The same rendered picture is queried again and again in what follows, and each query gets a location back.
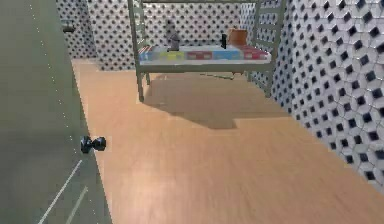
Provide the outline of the black round door knob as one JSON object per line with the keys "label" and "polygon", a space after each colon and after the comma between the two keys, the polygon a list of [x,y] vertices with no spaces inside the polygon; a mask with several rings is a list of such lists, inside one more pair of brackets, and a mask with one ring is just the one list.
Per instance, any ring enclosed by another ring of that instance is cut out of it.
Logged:
{"label": "black round door knob", "polygon": [[98,137],[92,140],[89,136],[83,136],[80,140],[80,150],[84,154],[88,154],[91,150],[104,151],[107,141],[104,137]]}

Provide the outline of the grey metal frame bed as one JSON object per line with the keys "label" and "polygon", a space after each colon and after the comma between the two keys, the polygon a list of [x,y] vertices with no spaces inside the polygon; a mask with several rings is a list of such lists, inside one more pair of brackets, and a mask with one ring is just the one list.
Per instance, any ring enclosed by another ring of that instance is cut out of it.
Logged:
{"label": "grey metal frame bed", "polygon": [[130,18],[132,47],[136,67],[138,98],[144,100],[143,86],[150,84],[152,73],[186,73],[186,72],[231,72],[233,74],[250,74],[262,72],[269,78],[277,59],[280,35],[283,28],[283,16],[286,0],[281,0],[277,7],[262,4],[269,0],[203,0],[205,3],[254,3],[256,16],[274,14],[274,23],[257,21],[253,30],[269,30],[274,37],[263,40],[257,36],[252,38],[250,45],[230,45],[227,37],[227,48],[218,45],[181,46],[178,51],[167,51],[166,47],[149,44],[146,35],[145,11],[146,3],[196,3],[198,0],[127,0]]}

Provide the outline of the brown orange pillow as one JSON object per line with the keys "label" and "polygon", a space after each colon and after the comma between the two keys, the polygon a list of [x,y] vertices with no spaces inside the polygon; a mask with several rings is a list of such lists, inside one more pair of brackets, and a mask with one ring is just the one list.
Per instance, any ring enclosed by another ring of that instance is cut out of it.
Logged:
{"label": "brown orange pillow", "polygon": [[246,45],[247,31],[245,29],[230,28],[228,30],[228,43],[230,45]]}

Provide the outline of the grey-green room door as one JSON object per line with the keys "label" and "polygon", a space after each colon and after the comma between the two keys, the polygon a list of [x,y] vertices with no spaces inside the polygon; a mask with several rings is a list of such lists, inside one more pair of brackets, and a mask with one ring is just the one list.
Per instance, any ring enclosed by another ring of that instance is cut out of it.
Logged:
{"label": "grey-green room door", "polygon": [[0,0],[0,224],[113,224],[55,0]]}

